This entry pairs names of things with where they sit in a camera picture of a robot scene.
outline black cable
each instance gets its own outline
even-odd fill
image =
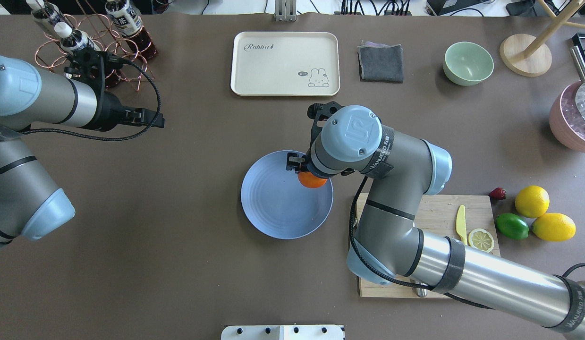
[[[406,0],[406,2],[400,0],[400,2],[402,3],[402,6],[398,10],[398,15],[407,15],[407,11],[409,10],[409,0]]]
[[[374,7],[374,15],[378,15],[378,9],[376,9],[376,4],[374,4],[374,0],[370,0],[370,4]]]
[[[399,2],[401,2],[401,6],[398,8],[397,11],[395,11],[395,15],[401,15],[402,11],[404,10],[404,6],[405,6],[405,2],[403,2],[403,0],[399,0]]]
[[[524,9],[521,13],[516,14],[514,16],[515,17],[520,17],[521,15],[523,15],[523,14],[529,12],[529,11],[533,11],[534,12],[534,17],[537,17],[538,16],[538,13],[536,13],[536,8],[535,8],[535,6],[536,6],[536,0],[531,0],[531,2],[532,2],[532,5],[530,7]],[[553,13],[555,13],[555,15],[558,15],[558,13],[560,13],[560,9],[558,9],[555,6],[555,4],[553,4],[551,1],[545,0],[544,3],[547,4],[549,7],[552,7],[551,10],[553,11]]]
[[[402,280],[396,280],[395,278],[392,278],[391,276],[388,276],[387,274],[382,273],[378,269],[372,267],[372,265],[370,265],[368,263],[368,261],[366,261],[364,256],[359,252],[359,249],[357,248],[357,243],[355,242],[355,236],[353,235],[353,230],[357,226],[357,199],[359,198],[359,194],[361,194],[362,189],[364,188],[364,185],[366,184],[367,180],[368,180],[368,177],[364,176],[362,183],[359,185],[359,188],[357,188],[357,192],[355,193],[355,196],[353,197],[353,202],[351,203],[351,211],[349,213],[349,241],[351,243],[351,247],[355,251],[355,254],[359,258],[359,260],[366,266],[366,268],[370,269],[370,271],[372,273],[380,276],[381,278],[383,278],[389,282],[399,284],[401,286],[411,287],[411,288],[421,288],[421,289],[432,290],[434,287],[428,286],[426,284],[416,284],[416,283],[411,283],[411,282],[405,282]],[[450,297],[451,299],[458,301],[458,302],[469,304],[469,305],[474,306],[474,307],[493,309],[493,308],[487,307],[487,306],[479,304],[479,303],[474,303],[472,301],[468,301],[467,299],[463,299],[462,297],[457,297],[456,295],[453,295],[450,293],[445,293],[445,295],[447,297]]]
[[[204,14],[204,11],[206,11],[206,7],[208,7],[208,4],[210,4],[210,3],[211,3],[211,0],[206,0],[206,6],[204,6],[204,9],[202,9],[201,14]]]
[[[158,91],[158,87],[156,86],[156,84],[154,83],[154,80],[152,80],[152,78],[150,78],[150,76],[147,75],[147,73],[145,71],[143,71],[143,69],[141,69],[140,66],[133,64],[132,61],[129,60],[124,60],[125,64],[131,65],[133,67],[135,67],[137,69],[137,71],[141,72],[141,74],[147,78],[148,82],[150,82],[150,84],[152,84],[152,87],[154,88],[154,91],[156,91],[156,101],[158,102],[158,105],[156,106],[156,114],[154,115],[154,118],[151,120],[151,122],[144,127],[141,131],[139,131],[138,133],[132,134],[130,136],[127,137],[116,137],[116,138],[108,138],[108,137],[99,137],[99,136],[91,136],[88,134],[80,134],[80,133],[74,133],[72,131],[66,131],[66,130],[62,130],[62,129],[52,129],[52,128],[46,128],[46,129],[31,129],[28,131],[23,131],[22,134],[33,134],[33,133],[60,133],[60,134],[67,134],[70,136],[74,136],[74,137],[80,137],[80,138],[87,138],[87,139],[93,139],[93,140],[100,140],[103,142],[122,142],[124,140],[129,140],[129,139],[133,139],[136,137],[139,137],[141,135],[143,135],[144,133],[146,133],[151,127],[152,125],[154,125],[154,123],[156,122],[156,119],[158,119],[158,116],[160,114],[160,109],[162,107],[162,101],[160,98],[160,91]]]
[[[576,265],[572,265],[570,267],[570,269],[567,269],[564,273],[563,273],[563,277],[567,277],[567,275],[570,275],[572,271],[575,271],[575,269],[581,268],[581,267],[585,267],[585,263],[578,263]]]
[[[381,7],[381,10],[379,10],[376,15],[381,15],[383,9],[385,9],[385,6],[387,6],[389,4],[389,2],[391,2],[391,0],[387,0],[387,2],[385,2],[385,4]]]
[[[311,2],[311,4],[314,6],[314,9],[315,9],[315,10],[316,10],[318,13],[320,13],[320,11],[318,11],[318,8],[317,8],[317,7],[315,6],[315,4],[314,4],[314,0],[309,0],[309,2]]]
[[[365,15],[364,7],[362,6],[362,2],[360,0],[355,2],[355,10],[353,11],[353,14],[357,15],[357,5],[359,5],[359,9],[362,11],[362,15]]]
[[[396,11],[396,8],[398,8],[398,3],[395,0],[391,0],[389,2],[389,5],[393,5],[391,8],[391,15],[393,15],[393,12]],[[387,15],[387,11],[389,10],[389,5],[387,5],[387,7],[385,8],[385,15]]]
[[[467,11],[467,10],[477,11],[480,15],[482,15],[482,17],[485,16],[485,15],[483,15],[483,13],[479,9],[474,9],[474,8],[463,8],[463,9],[459,9],[459,10],[455,11],[454,13],[450,14],[449,16],[451,17],[452,15],[454,15],[454,14],[456,14],[458,12]]]

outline white bottle label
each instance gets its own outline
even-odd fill
[[[141,30],[141,18],[128,2],[123,9],[108,11],[108,15],[123,37],[133,36]]]
[[[65,52],[70,53],[70,54],[74,54],[74,52],[80,51],[85,47],[93,48],[95,51],[102,51],[98,45],[93,43],[93,41],[89,38],[89,36],[85,32],[83,32],[83,39],[76,46],[64,47],[62,45],[61,49],[64,50]]]

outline robotic arm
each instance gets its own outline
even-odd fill
[[[325,179],[357,170],[373,178],[347,258],[357,276],[377,284],[390,284],[383,276],[408,276],[434,292],[585,340],[585,281],[547,275],[413,226],[422,195],[439,193],[449,180],[445,149],[382,125],[363,106],[314,104],[307,114],[314,119],[311,147],[304,158],[288,155],[288,170]]]
[[[20,234],[40,239],[75,213],[63,189],[20,139],[31,132],[31,123],[96,131],[117,124],[164,127],[159,112],[122,106],[104,90],[104,71],[122,67],[121,59],[87,49],[70,61],[64,77],[0,56],[0,248]]]

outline metal clamp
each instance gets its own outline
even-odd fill
[[[297,21],[297,0],[275,0],[275,21]]]

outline white tray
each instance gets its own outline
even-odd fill
[[[338,41],[328,32],[238,33],[230,86],[238,95],[334,95]]]

